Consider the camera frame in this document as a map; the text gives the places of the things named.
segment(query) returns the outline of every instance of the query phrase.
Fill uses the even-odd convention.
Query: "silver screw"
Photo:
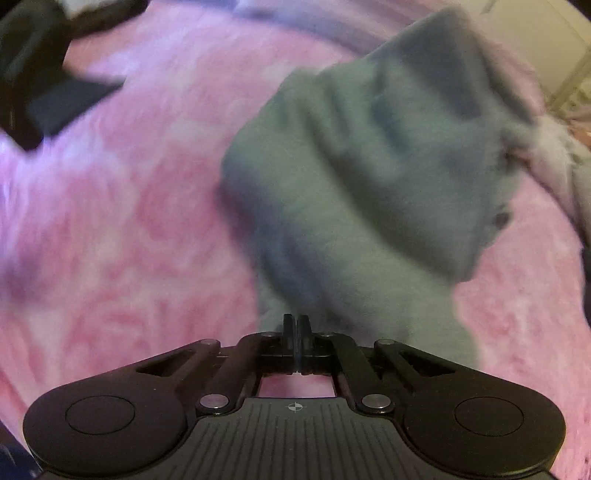
[[[361,399],[361,403],[367,408],[371,408],[373,410],[383,410],[389,407],[392,401],[386,395],[372,393],[370,395],[364,396]]]
[[[228,397],[225,395],[211,393],[209,395],[201,397],[199,403],[202,407],[210,408],[211,410],[218,410],[220,408],[224,408],[226,405],[230,403],[230,401],[228,400]]]

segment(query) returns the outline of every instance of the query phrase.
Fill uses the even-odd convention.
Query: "black robotic gripper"
[[[334,398],[259,398],[269,374]],[[551,480],[564,440],[543,395],[393,340],[283,333],[201,340],[51,390],[27,412],[42,480]]]

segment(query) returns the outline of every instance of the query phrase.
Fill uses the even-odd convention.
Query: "gray-green fabric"
[[[533,132],[455,7],[353,63],[292,74],[223,162],[254,222],[261,329],[307,313],[316,331],[475,367],[451,289],[504,226],[518,176],[505,153]]]

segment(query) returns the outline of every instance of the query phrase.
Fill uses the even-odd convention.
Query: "pink blanket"
[[[243,231],[217,193],[220,159],[290,71],[351,58],[310,35],[185,2],[155,2],[73,46],[71,65],[127,82],[32,157],[0,139],[0,419],[13,432],[60,384],[256,329]],[[587,480],[591,333],[579,241],[528,176],[514,210],[475,279],[457,289],[458,315],[483,370],[562,409],[567,440],[554,471]],[[323,391],[313,380],[272,390]]]

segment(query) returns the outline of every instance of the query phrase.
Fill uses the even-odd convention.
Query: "fluffy pink rug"
[[[43,392],[205,337],[256,329],[252,271],[217,184],[230,139],[298,66],[352,55],[310,35],[154,2],[77,43],[70,64],[125,87],[27,157],[0,140],[0,419]],[[456,292],[482,368],[554,400],[554,471],[590,478],[591,333],[579,241],[524,177],[515,221]],[[318,385],[274,385],[315,394]]]

